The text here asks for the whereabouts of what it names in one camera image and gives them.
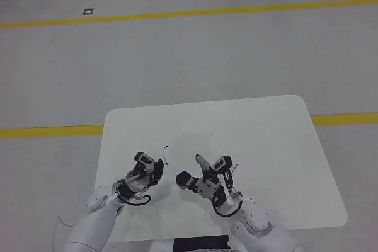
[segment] gray concrete floor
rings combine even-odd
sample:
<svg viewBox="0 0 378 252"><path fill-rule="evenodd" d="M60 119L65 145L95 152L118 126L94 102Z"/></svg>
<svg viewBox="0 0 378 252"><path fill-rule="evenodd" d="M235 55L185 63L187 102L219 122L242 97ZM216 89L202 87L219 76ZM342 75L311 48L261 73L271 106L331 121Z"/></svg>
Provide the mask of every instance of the gray concrete floor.
<svg viewBox="0 0 378 252"><path fill-rule="evenodd" d="M0 1L0 23L275 1ZM311 115L378 112L378 6L0 30L0 129L102 124L114 108L297 94ZM378 125L317 128L348 211L291 231L312 251L378 251ZM0 252L50 251L76 222L101 137L0 140ZM57 251L69 230L59 227ZM146 251L148 242L123 244Z"/></svg>

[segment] small black square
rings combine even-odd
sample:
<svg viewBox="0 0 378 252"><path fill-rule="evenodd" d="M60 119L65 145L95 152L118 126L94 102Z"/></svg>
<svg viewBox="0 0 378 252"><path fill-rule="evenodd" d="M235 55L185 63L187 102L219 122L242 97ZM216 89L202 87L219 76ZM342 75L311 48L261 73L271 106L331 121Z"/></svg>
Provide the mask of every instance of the small black square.
<svg viewBox="0 0 378 252"><path fill-rule="evenodd" d="M91 8L91 9L84 9L83 11L83 16L86 16L86 15L92 15L94 13L94 8Z"/></svg>

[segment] white tabletop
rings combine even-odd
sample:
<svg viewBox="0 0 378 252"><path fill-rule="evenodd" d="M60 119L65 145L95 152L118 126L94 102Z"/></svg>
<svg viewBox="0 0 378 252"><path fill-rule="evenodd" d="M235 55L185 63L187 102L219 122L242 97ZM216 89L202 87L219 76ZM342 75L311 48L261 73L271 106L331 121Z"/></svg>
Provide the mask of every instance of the white tabletop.
<svg viewBox="0 0 378 252"><path fill-rule="evenodd" d="M288 229L342 226L347 212L304 101L296 95L112 110L105 118L95 186L124 178L142 151L169 170L144 207L126 207L108 242L227 234L207 199L180 190L182 171L199 174L230 156L234 187Z"/></svg>

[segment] yellow floor stripe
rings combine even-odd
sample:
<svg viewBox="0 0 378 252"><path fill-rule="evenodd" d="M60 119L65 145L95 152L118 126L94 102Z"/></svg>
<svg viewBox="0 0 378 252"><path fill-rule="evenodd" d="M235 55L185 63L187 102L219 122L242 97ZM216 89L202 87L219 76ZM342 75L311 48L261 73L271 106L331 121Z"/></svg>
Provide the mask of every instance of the yellow floor stripe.
<svg viewBox="0 0 378 252"><path fill-rule="evenodd" d="M378 124L378 113L314 115L311 116L315 127Z"/></svg>
<svg viewBox="0 0 378 252"><path fill-rule="evenodd" d="M111 23L122 21L137 21L137 20L157 20L165 18L184 18L190 16L215 16L226 14L244 14L244 13L264 13L271 11L297 11L303 9L323 9L323 8L338 8L350 6L369 6L378 4L378 0L349 0L336 2L320 2L320 3L299 3L288 5L272 5L272 6L254 6L254 7L240 7L240 8L226 8L226 9L202 9L197 11L176 11L167 13L148 13L135 14L127 16L102 16L80 18L74 20L48 20L48 21L32 21L24 23L1 23L0 29L16 29L29 28L40 26L62 26L62 25L82 25L89 23Z"/></svg>
<svg viewBox="0 0 378 252"><path fill-rule="evenodd" d="M378 113L313 115L315 127L334 127L378 124ZM23 139L42 137L86 137L102 135L103 125L64 126L47 128L2 129L0 139Z"/></svg>

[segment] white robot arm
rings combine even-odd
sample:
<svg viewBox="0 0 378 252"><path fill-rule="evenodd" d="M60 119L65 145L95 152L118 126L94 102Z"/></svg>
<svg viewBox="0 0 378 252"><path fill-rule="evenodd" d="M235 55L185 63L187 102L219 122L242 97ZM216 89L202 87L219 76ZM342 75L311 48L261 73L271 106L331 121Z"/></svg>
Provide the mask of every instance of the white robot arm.
<svg viewBox="0 0 378 252"><path fill-rule="evenodd" d="M260 210L253 198L243 198L241 192L233 188L229 156L222 156L213 166L201 155L196 155L195 159L203 177L194 178L184 171L176 177L176 184L211 200L215 213L229 221L231 232L248 252L306 251L285 229L274 226L268 213ZM221 185L219 174L223 174L225 186Z"/></svg>
<svg viewBox="0 0 378 252"><path fill-rule="evenodd" d="M144 195L146 202L131 202L133 199L141 200L137 194L158 183L163 175L164 163L161 159L155 162L143 152L137 153L134 159L137 164L126 178L111 186L99 186L89 196L88 214L74 226L64 247L65 252L100 252L123 208L126 205L145 205L151 200L149 195Z"/></svg>

